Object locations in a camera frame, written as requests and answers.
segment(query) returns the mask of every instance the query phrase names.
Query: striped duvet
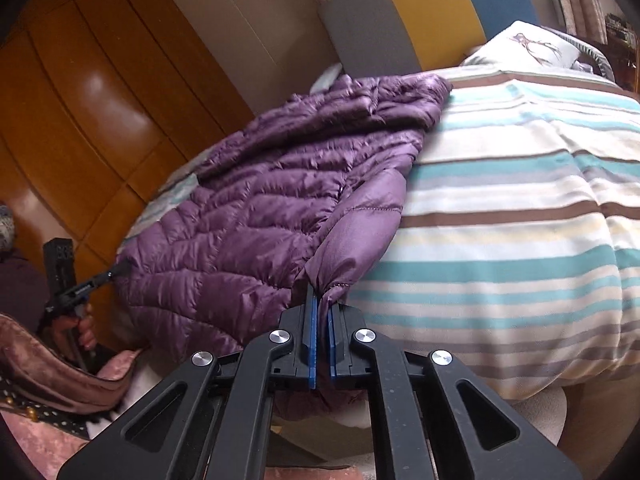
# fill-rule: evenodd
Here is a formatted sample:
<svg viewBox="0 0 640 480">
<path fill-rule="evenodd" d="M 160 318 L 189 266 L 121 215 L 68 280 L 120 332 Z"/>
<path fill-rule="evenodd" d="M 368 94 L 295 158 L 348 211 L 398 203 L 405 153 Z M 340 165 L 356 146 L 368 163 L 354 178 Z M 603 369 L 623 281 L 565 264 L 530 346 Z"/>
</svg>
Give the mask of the striped duvet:
<svg viewBox="0 0 640 480">
<path fill-rule="evenodd" d="M 456 89 L 347 303 L 506 399 L 640 370 L 640 105 L 587 74 L 471 68 L 439 71 Z"/>
</svg>

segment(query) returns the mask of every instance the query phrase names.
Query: pillow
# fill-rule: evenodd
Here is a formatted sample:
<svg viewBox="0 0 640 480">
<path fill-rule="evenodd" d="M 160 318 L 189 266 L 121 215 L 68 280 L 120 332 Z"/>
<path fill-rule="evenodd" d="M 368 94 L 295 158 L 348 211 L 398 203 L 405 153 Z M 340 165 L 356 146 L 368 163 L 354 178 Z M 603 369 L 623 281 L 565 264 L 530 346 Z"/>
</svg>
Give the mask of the pillow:
<svg viewBox="0 0 640 480">
<path fill-rule="evenodd" d="M 554 33 L 515 22 L 462 62 L 465 65 L 508 63 L 516 67 L 571 68 L 580 51 Z"/>
</svg>

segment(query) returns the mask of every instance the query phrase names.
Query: gold bead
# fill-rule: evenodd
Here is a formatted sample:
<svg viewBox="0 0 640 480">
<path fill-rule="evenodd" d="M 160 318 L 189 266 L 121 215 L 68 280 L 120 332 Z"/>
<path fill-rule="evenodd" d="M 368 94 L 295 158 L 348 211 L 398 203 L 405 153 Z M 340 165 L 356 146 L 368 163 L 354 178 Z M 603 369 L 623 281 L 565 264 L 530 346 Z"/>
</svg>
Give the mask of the gold bead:
<svg viewBox="0 0 640 480">
<path fill-rule="evenodd" d="M 31 406 L 27 408 L 27 415 L 32 422 L 38 421 L 38 414 L 36 413 L 36 410 L 34 410 Z"/>
</svg>

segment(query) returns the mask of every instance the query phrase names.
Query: metal screw cap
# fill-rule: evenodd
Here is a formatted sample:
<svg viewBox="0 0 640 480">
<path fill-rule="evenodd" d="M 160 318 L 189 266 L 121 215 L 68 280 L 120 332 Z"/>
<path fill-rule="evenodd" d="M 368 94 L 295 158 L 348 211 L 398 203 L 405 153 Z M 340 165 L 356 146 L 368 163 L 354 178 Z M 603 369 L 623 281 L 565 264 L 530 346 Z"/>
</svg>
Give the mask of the metal screw cap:
<svg viewBox="0 0 640 480">
<path fill-rule="evenodd" d="M 446 366 L 453 361 L 453 357 L 446 350 L 436 350 L 433 354 L 431 354 L 431 359 L 434 363 L 440 366 Z"/>
<path fill-rule="evenodd" d="M 269 334 L 269 339 L 274 343 L 286 343 L 290 337 L 286 330 L 274 330 Z"/>
<path fill-rule="evenodd" d="M 361 328 L 356 332 L 356 339 L 361 343 L 371 343 L 376 338 L 376 333 L 368 328 Z"/>
<path fill-rule="evenodd" d="M 213 355 L 210 352 L 196 352 L 191 356 L 191 362 L 196 366 L 208 366 L 213 361 Z"/>
</svg>

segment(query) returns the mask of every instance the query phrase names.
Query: pink velvet fabric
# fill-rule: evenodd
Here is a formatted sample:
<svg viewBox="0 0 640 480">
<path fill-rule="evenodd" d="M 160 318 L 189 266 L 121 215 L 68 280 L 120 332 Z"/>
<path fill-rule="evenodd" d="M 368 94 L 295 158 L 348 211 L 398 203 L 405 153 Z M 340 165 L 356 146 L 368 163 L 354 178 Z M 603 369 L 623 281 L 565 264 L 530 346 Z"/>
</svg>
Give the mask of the pink velvet fabric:
<svg viewBox="0 0 640 480">
<path fill-rule="evenodd" d="M 31 422 L 15 413 L 2 412 L 2 418 L 27 458 L 47 480 L 55 480 L 63 463 L 86 444 L 49 424 Z"/>
<path fill-rule="evenodd" d="M 80 414 L 110 410 L 127 391 L 139 353 L 121 352 L 105 365 L 102 376 L 92 376 L 65 363 L 16 320 L 0 313 L 2 368 L 11 370 L 17 393 L 55 410 Z"/>
<path fill-rule="evenodd" d="M 120 352 L 101 368 L 97 377 L 111 381 L 122 379 L 140 352 L 142 350 Z M 2 412 L 2 417 L 25 455 L 47 480 L 55 480 L 63 463 L 86 444 L 86 441 L 49 424 L 32 422 L 15 413 Z"/>
</svg>

